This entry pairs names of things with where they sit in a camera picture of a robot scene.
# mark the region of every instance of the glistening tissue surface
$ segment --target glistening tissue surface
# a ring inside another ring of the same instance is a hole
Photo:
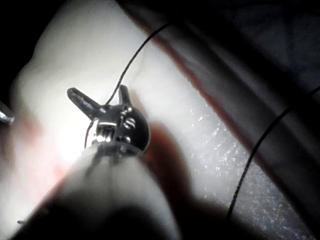
[[[216,124],[213,125],[212,118],[218,118],[213,111],[205,115],[196,114],[194,109],[199,107],[190,109],[190,115],[194,116],[194,131],[197,132],[200,122],[201,128],[205,125],[207,134],[202,136],[202,145],[208,149],[203,154],[194,154],[190,146],[189,161],[201,163],[201,167],[192,171],[198,183],[195,186],[197,195],[227,211],[249,152],[222,121],[214,121]],[[267,239],[314,239],[284,195],[255,162],[251,163],[242,184],[232,218]]]

